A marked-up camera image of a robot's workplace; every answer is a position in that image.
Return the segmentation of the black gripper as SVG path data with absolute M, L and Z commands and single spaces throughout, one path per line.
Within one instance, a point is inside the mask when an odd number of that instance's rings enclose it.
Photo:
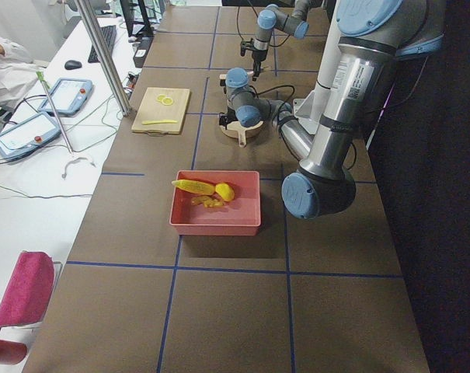
M 252 59 L 253 59 L 253 68 L 252 68 L 252 80 L 256 81 L 259 73 L 261 74 L 263 72 L 263 66 L 261 65 L 265 60 L 267 56 L 267 50 L 258 50 L 258 49 L 253 49 L 252 50 Z
M 226 113 L 219 113 L 218 124 L 222 129 L 227 130 L 228 125 L 233 122 L 238 122 L 238 118 L 235 115 L 234 110 L 228 110 Z

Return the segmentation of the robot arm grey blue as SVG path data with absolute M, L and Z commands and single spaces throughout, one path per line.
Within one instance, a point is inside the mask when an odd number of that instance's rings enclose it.
M 347 209 L 356 195 L 344 167 L 360 121 L 381 111 L 397 61 L 432 54 L 441 46 L 443 1 L 338 1 L 326 39 L 315 88 L 305 99 L 310 114 L 291 105 L 259 98 L 251 81 L 261 72 L 274 31 L 303 38 L 307 14 L 316 1 L 297 1 L 287 14 L 267 5 L 258 15 L 255 36 L 242 42 L 252 71 L 233 68 L 225 78 L 228 118 L 243 127 L 272 122 L 299 161 L 282 184 L 286 209 L 309 219 Z
M 240 44 L 240 54 L 252 52 L 252 80 L 255 81 L 262 72 L 262 63 L 267 52 L 274 30 L 282 31 L 288 36 L 303 39 L 308 32 L 308 13 L 313 8 L 326 7 L 327 1 L 296 1 L 294 10 L 289 15 L 280 10 L 276 4 L 267 5 L 257 16 L 255 37 L 249 42 Z

